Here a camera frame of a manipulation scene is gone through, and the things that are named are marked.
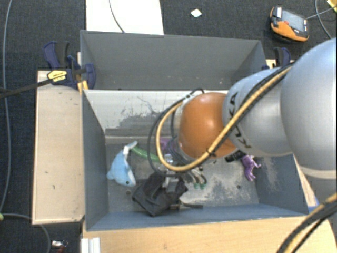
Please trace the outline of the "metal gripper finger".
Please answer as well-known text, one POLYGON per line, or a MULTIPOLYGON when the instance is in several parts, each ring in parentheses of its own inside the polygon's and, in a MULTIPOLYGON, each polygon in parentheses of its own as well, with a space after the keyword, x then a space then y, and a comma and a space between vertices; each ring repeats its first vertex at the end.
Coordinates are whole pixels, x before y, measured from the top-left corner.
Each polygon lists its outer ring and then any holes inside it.
POLYGON ((203 209, 203 205, 193 205, 188 203, 177 203, 170 205, 171 210, 181 210, 185 208, 191 208, 191 209, 203 209))

